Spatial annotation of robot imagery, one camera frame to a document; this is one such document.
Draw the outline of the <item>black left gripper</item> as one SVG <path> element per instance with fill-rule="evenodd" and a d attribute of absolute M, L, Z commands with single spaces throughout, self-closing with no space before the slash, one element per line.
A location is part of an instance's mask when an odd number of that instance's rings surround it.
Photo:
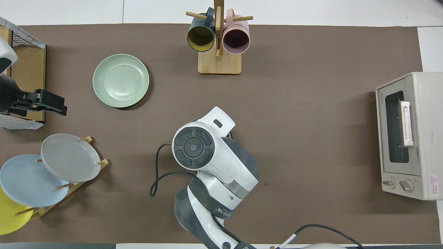
<path fill-rule="evenodd" d="M 33 107 L 35 94 L 37 108 Z M 64 105 L 64 101 L 63 97 L 43 89 L 37 89 L 35 93 L 22 91 L 12 77 L 5 74 L 0 77 L 0 111 L 3 113 L 26 116 L 28 110 L 38 110 L 66 116 L 67 107 Z"/>

